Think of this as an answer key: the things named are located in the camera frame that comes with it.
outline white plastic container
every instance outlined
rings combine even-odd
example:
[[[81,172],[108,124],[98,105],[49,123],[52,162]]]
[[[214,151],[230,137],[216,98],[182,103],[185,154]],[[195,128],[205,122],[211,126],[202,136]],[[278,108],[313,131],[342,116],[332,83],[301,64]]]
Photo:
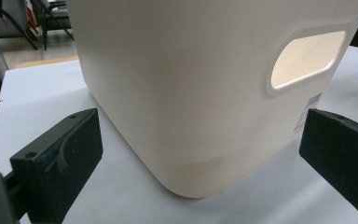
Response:
[[[358,27],[358,0],[67,4],[95,99],[156,178],[191,198],[301,133]]]

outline floor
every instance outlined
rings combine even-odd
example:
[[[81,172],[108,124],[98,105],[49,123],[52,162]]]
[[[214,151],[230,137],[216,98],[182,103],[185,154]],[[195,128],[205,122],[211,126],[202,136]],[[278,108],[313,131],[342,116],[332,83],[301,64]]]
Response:
[[[37,43],[38,50],[34,50],[25,38],[0,39],[0,46],[9,69],[14,69],[21,63],[77,55],[75,41],[64,31],[48,32],[47,50],[44,50],[41,36],[39,36],[39,42]]]

